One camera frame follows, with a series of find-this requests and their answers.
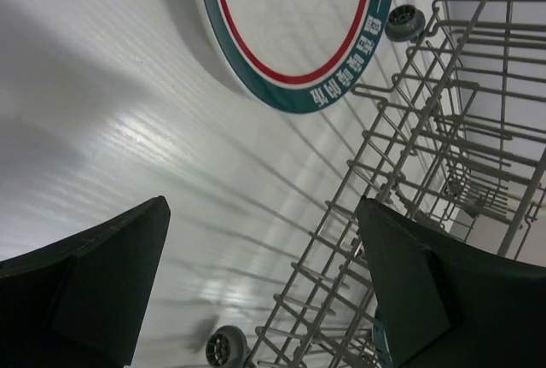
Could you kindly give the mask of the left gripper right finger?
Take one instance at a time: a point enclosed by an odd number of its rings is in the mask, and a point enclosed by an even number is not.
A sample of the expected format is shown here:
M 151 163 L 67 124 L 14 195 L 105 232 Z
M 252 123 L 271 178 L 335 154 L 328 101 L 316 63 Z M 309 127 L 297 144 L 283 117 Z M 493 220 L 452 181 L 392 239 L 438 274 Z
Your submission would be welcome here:
M 543 367 L 545 270 L 368 198 L 359 236 L 396 367 Z

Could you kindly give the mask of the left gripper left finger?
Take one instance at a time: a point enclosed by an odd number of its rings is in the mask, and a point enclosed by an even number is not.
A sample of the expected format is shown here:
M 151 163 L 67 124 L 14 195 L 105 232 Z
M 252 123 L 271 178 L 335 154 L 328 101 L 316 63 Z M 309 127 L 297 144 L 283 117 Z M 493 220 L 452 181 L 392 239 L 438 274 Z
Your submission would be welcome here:
M 170 217 L 157 196 L 2 261 L 1 365 L 130 366 Z

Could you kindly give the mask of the green red rimmed plate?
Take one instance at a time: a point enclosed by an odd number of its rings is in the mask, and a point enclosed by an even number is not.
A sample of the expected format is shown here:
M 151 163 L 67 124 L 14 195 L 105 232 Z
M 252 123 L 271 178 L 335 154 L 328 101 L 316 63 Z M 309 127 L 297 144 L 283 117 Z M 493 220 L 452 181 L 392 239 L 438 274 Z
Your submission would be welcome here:
M 386 332 L 381 323 L 381 313 L 380 307 L 375 309 L 375 319 L 377 323 L 374 323 L 372 329 L 372 342 L 375 346 L 376 356 L 379 360 L 381 367 L 391 368 L 392 359 L 388 349 L 388 344 L 386 340 Z
M 360 80 L 392 0 L 195 0 L 209 42 L 246 93 L 290 114 L 339 101 Z

